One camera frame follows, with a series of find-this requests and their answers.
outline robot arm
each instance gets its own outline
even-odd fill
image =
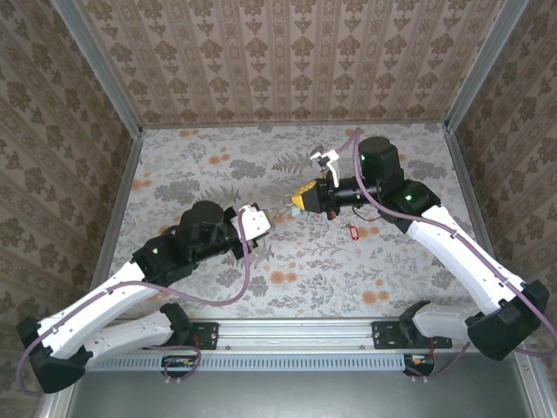
[[[506,270],[466,235],[441,205],[439,197],[422,183],[405,179],[398,151],[387,138],[367,138],[359,143],[358,151],[363,184],[382,206],[449,226],[544,312],[547,289],[539,281],[527,285],[523,279]],[[340,207],[362,206],[368,201],[355,177],[333,181],[333,175],[327,173],[325,179],[315,179],[301,187],[292,196],[292,203],[304,211],[324,212],[332,220],[339,215]],[[431,251],[462,283],[475,302],[475,306],[470,307],[442,307],[429,301],[418,302],[400,317],[401,329],[406,328],[403,334],[408,339],[413,334],[421,334],[425,337],[469,340],[487,357],[502,360],[540,326],[540,321],[524,302],[459,239],[455,239],[455,235],[437,226],[397,218],[381,210],[379,215]]]
[[[245,239],[250,248],[256,239],[271,230],[271,223],[257,205],[241,209]],[[145,282],[168,287],[189,276],[199,263],[232,251],[237,260],[244,256],[240,242],[238,216],[216,203],[200,201],[184,212],[179,225],[148,240],[134,252],[111,278],[82,299],[59,313],[37,321],[26,318],[17,325],[22,343],[28,347],[60,320],[30,354],[30,363],[45,393],[57,392],[77,381],[86,368],[108,356],[151,345],[183,345],[191,323],[181,307],[167,304],[160,312],[141,320],[104,328],[129,307],[151,297],[158,290],[129,285],[111,290],[125,282]],[[81,307],[93,300],[89,306]]]

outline purple cable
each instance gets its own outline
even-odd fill
[[[401,219],[408,219],[408,220],[411,220],[411,221],[425,222],[427,224],[437,226],[438,228],[442,229],[443,231],[447,231],[448,233],[450,233],[452,236],[454,236],[454,238],[458,239],[473,255],[475,255],[478,258],[478,260],[480,260],[487,267],[487,269],[491,273],[493,273],[493,275],[497,279],[500,280],[501,283],[503,283],[505,286],[507,286],[511,290],[511,292],[513,292],[520,300],[522,300],[522,302],[524,302],[524,304],[534,313],[534,315],[547,328],[547,330],[549,331],[549,333],[551,334],[551,336],[554,340],[554,348],[548,353],[538,353],[538,352],[535,352],[535,351],[525,350],[523,348],[515,348],[515,351],[518,352],[518,353],[521,353],[521,354],[531,355],[533,357],[539,357],[541,359],[547,359],[547,358],[554,357],[557,354],[557,330],[555,330],[554,326],[551,324],[551,322],[549,322],[549,320],[546,318],[546,316],[542,312],[540,312],[540,310],[536,306],[534,306],[534,304],[524,294],[522,294],[519,289],[517,289],[515,286],[513,286],[513,284],[510,283],[505,278],[505,276],[503,276],[499,272],[499,270],[497,270],[497,268],[492,266],[491,263],[489,262],[489,260],[487,260],[470,242],[468,242],[467,239],[460,236],[457,233],[456,230],[450,228],[449,226],[447,226],[445,224],[437,222],[436,220],[421,218],[421,217],[418,217],[418,216],[412,216],[412,215],[407,215],[405,213],[400,213],[400,212],[393,211],[393,210],[389,209],[388,207],[385,207],[385,206],[381,205],[377,200],[375,200],[373,198],[373,196],[367,191],[366,186],[364,185],[364,182],[361,178],[362,167],[361,167],[361,163],[360,163],[359,158],[358,158],[358,144],[359,144],[360,132],[361,132],[361,130],[359,128],[356,128],[356,130],[354,131],[354,133],[352,134],[350,139],[348,139],[348,141],[349,142],[352,142],[352,141],[354,142],[353,149],[352,149],[352,158],[353,158],[353,163],[354,163],[354,171],[355,171],[355,174],[356,174],[356,181],[358,183],[358,186],[359,186],[360,190],[362,191],[362,194],[364,196],[366,196],[366,199],[372,205],[374,205],[377,209],[381,210],[382,212],[384,212],[388,215],[395,216],[395,217],[401,218]]]
[[[348,146],[352,143],[354,138],[356,138],[356,137],[354,137],[354,133],[356,133],[356,131],[354,131],[352,133],[352,135],[350,136],[350,138],[343,145],[341,145],[339,149],[336,150],[337,154],[340,154],[342,151],[344,151],[346,148],[348,148]]]
[[[211,305],[212,307],[223,307],[225,305],[231,305],[232,303],[240,300],[244,296],[245,292],[247,291],[247,287],[250,285],[250,256],[249,256],[249,248],[247,246],[247,240],[245,239],[244,222],[242,220],[243,213],[244,210],[241,210],[238,213],[238,229],[240,230],[240,242],[242,243],[242,250],[244,251],[245,278],[244,278],[244,285],[242,286],[241,290],[236,296],[234,296],[229,300],[220,300],[220,301],[205,300],[205,299],[200,299],[196,296],[191,296],[187,293],[179,292],[178,290],[169,289],[168,287],[163,287],[159,285],[154,285],[152,283],[145,283],[139,280],[121,282],[121,283],[117,283],[114,286],[107,287],[105,292],[98,293],[95,296],[91,297],[90,299],[86,300],[84,303],[76,307],[73,311],[68,313],[68,315],[62,318],[59,322],[57,322],[52,327],[47,329],[44,333],[39,335],[33,342],[31,342],[31,344],[25,349],[25,351],[23,351],[23,354],[21,355],[21,358],[19,359],[19,362],[17,363],[17,367],[16,367],[16,382],[19,391],[22,394],[25,394],[27,396],[35,396],[35,397],[40,397],[44,394],[43,392],[30,391],[25,386],[25,383],[23,382],[23,367],[25,366],[25,362],[27,361],[31,351],[33,351],[33,349],[35,349],[36,346],[38,346],[41,342],[43,342],[43,340],[46,337],[48,337],[51,334],[54,334],[56,332],[55,330],[63,326],[68,320],[70,320],[71,318],[79,314],[86,307],[88,307],[95,301],[99,300],[106,294],[112,293],[114,290],[119,289],[120,287],[127,287],[127,286],[149,287],[150,289],[155,289],[158,290],[159,292],[167,292],[173,294],[175,296],[178,296],[181,299],[188,300],[190,302],[197,302],[205,305]]]

